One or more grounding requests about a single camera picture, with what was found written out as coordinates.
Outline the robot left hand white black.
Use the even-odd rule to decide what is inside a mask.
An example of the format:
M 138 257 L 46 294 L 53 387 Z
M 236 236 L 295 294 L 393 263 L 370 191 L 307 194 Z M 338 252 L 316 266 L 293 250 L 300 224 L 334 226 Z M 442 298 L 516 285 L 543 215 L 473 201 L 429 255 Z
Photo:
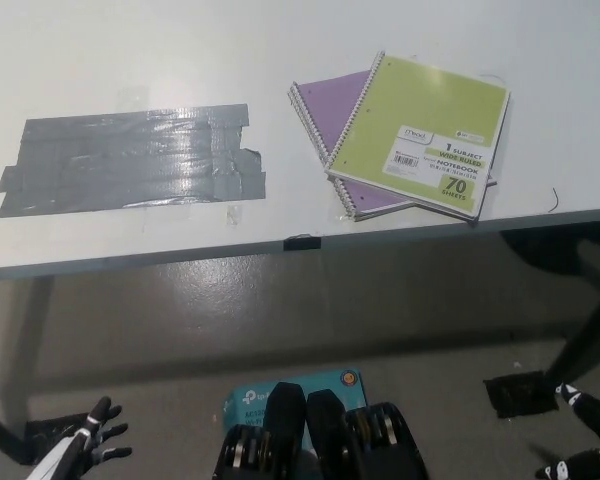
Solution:
M 102 397 L 78 428 L 63 437 L 34 467 L 27 479 L 81 479 L 95 466 L 129 457 L 133 452 L 131 447 L 101 448 L 108 439 L 127 431 L 127 423 L 105 428 L 106 423 L 121 412 L 122 407 L 113 406 L 110 397 Z

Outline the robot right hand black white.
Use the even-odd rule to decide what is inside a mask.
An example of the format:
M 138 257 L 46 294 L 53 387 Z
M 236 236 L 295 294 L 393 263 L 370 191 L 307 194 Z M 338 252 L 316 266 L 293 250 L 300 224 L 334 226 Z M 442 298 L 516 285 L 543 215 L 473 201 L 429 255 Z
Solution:
M 561 384 L 556 388 L 576 417 L 600 440 L 600 400 L 576 387 Z M 600 446 L 554 460 L 535 473 L 536 479 L 600 479 Z

